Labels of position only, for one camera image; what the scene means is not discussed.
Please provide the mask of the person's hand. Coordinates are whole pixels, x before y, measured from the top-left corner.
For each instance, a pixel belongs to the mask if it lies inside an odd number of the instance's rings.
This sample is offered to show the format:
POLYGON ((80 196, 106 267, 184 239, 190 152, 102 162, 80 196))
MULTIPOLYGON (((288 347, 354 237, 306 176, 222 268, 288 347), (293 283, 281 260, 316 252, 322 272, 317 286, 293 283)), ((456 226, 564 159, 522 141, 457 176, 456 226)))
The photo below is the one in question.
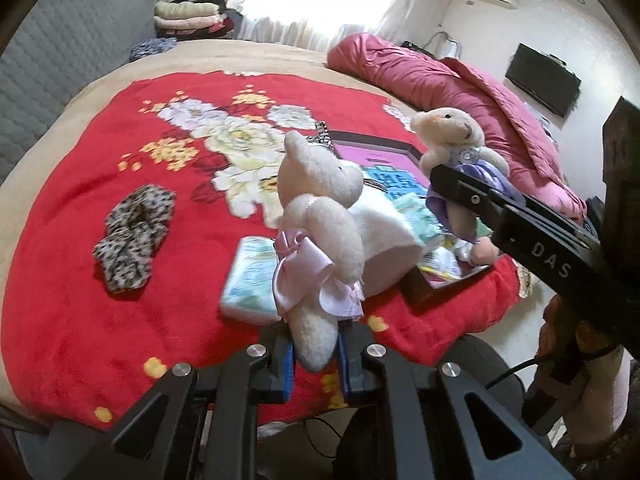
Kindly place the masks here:
POLYGON ((534 386, 550 396, 570 443, 597 451, 620 432, 628 413, 631 355, 621 344, 572 317, 554 295, 544 308, 534 386))

